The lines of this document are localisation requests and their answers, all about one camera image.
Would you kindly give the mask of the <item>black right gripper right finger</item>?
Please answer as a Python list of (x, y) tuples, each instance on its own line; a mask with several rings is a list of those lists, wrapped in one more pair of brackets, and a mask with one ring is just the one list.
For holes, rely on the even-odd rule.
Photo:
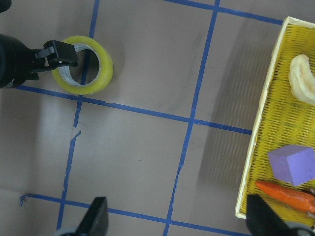
[(247, 195), (246, 226), (252, 236), (285, 236), (289, 227), (256, 194)]

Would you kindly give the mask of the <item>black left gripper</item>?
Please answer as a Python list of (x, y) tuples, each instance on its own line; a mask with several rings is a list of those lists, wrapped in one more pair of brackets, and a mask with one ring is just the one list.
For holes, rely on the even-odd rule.
[(0, 87), (11, 89), (27, 80), (36, 81), (36, 72), (52, 71), (58, 67), (77, 67), (74, 45), (49, 40), (43, 49), (29, 49), (18, 39), (0, 36)]

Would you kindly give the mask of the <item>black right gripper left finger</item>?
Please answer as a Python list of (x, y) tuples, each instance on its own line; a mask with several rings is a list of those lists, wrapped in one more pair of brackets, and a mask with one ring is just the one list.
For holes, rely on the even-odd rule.
[(109, 227), (106, 197), (94, 198), (75, 231), (76, 236), (105, 236)]

